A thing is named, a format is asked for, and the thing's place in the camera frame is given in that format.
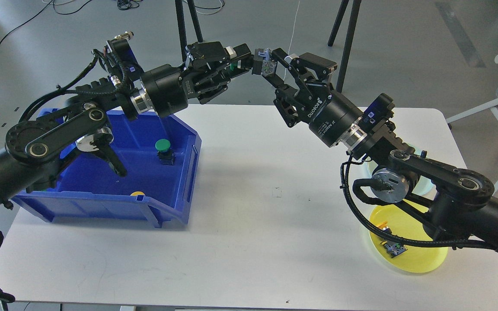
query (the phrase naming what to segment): blue plastic bin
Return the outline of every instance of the blue plastic bin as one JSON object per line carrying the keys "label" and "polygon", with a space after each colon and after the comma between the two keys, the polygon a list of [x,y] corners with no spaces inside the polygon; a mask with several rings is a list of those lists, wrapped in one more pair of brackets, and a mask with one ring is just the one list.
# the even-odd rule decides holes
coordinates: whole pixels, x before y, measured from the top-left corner
{"label": "blue plastic bin", "polygon": [[[188,223],[201,139],[176,116],[153,112],[128,121],[109,111],[115,141],[111,147],[128,170],[118,177],[95,156],[82,154],[62,174],[56,189],[22,191],[12,200],[30,213],[53,222],[56,217],[100,217],[147,220],[155,228],[173,218]],[[170,140],[174,165],[162,165],[155,142]],[[131,196],[135,191],[145,195]]]}

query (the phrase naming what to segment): black stand leg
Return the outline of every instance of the black stand leg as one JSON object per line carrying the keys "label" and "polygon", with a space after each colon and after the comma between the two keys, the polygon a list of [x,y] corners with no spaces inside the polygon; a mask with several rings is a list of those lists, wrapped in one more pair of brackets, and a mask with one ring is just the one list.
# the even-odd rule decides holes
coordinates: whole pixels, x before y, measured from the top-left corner
{"label": "black stand leg", "polygon": [[345,15],[345,10],[347,10],[347,5],[349,0],[342,0],[342,5],[339,6],[338,16],[335,18],[334,28],[330,33],[330,39],[328,40],[328,47],[334,45],[335,36],[338,35],[339,26],[342,24],[343,16]]}
{"label": "black stand leg", "polygon": [[343,82],[345,81],[347,63],[349,62],[349,55],[351,54],[352,39],[354,36],[354,29],[356,28],[356,19],[358,18],[358,9],[360,8],[360,3],[361,0],[353,0],[351,16],[349,17],[347,37],[345,37],[345,45],[343,47],[342,63],[340,63],[339,66],[338,83],[335,86],[335,90],[340,93],[343,90]]}
{"label": "black stand leg", "polygon": [[188,39],[185,35],[184,7],[182,0],[176,0],[176,19],[178,20],[178,33],[180,35],[180,48],[182,49],[182,61],[185,62],[187,56],[185,47],[188,45]]}
{"label": "black stand leg", "polygon": [[198,42],[203,42],[203,35],[201,34],[201,26],[199,25],[199,19],[197,18],[197,12],[195,11],[195,4],[193,0],[188,0],[189,13],[192,15],[193,27],[195,28],[195,35],[197,36]]}

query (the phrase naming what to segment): yellow plastic plate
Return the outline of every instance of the yellow plastic plate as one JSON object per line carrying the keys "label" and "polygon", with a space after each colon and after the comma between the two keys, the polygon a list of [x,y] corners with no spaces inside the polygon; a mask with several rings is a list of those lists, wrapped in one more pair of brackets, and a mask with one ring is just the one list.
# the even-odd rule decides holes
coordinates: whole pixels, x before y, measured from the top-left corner
{"label": "yellow plastic plate", "polygon": [[[421,212],[427,210],[426,207],[407,201]],[[387,226],[393,234],[413,240],[431,241],[431,238],[424,232],[422,225],[416,219],[401,211],[395,205],[376,206],[370,214],[370,222],[374,225],[387,221]],[[395,258],[387,253],[381,245],[381,240],[370,232],[370,240],[380,253],[380,255],[395,267],[412,273],[425,273],[435,270],[441,266],[447,257],[448,248],[416,248],[405,246],[407,251]]]}

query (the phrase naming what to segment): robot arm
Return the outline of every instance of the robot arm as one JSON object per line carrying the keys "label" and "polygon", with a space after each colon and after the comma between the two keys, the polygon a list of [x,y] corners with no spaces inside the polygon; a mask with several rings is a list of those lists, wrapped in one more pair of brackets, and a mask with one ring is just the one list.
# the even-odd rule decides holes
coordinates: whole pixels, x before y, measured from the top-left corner
{"label": "robot arm", "polygon": [[[346,146],[350,160],[342,171],[342,189],[351,210],[368,230],[411,246],[498,252],[498,199],[492,197],[492,183],[477,172],[428,159],[425,152],[415,155],[415,150],[395,135],[395,125],[389,120],[393,100],[381,94],[362,112],[333,89],[330,77],[336,69],[334,62],[310,53],[287,55],[282,49],[257,49],[251,54],[246,44],[224,48],[210,42],[188,45],[188,59],[178,67],[167,64],[143,71],[126,41],[130,37],[130,33],[118,36],[107,42],[103,53],[94,51],[93,63],[98,60],[109,77],[75,91],[67,90],[73,85],[69,83],[63,90],[40,98],[10,129],[6,147],[0,150],[0,204],[12,208],[9,199],[22,189],[55,187],[59,174],[82,152],[102,158],[115,173],[126,175],[110,147],[113,136],[107,110],[121,107],[130,120],[148,110],[165,117],[187,108],[189,98],[197,98],[201,104],[209,102],[227,90],[233,77],[251,71],[275,87],[274,104],[287,126],[304,122],[328,147]],[[288,69],[298,88],[276,74],[278,63]],[[137,80],[139,88],[134,86]],[[76,96],[67,100],[66,108],[28,120],[51,98],[70,93]],[[352,185],[358,199],[375,205],[395,203],[420,221],[433,241],[387,234],[358,211],[346,180],[348,168],[354,164],[352,158],[365,157],[379,166],[371,178],[358,179]],[[412,193],[420,176],[435,184],[434,200]],[[376,197],[368,197],[362,187],[371,187]],[[403,199],[420,203],[428,211],[422,213]],[[469,240],[471,235],[482,241]]]}

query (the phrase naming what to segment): white table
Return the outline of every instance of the white table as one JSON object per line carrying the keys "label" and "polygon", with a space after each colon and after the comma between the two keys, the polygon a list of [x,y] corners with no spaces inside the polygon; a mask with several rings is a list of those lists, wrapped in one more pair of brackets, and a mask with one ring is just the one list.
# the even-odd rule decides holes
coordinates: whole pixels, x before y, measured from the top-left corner
{"label": "white table", "polygon": [[[191,105],[177,115],[203,141],[187,226],[47,224],[20,210],[0,250],[0,287],[18,301],[498,310],[493,251],[449,251],[420,275],[379,258],[338,188],[344,147],[328,149],[306,124],[287,128],[273,106]],[[464,167],[437,110],[396,108],[394,121],[429,157]]]}

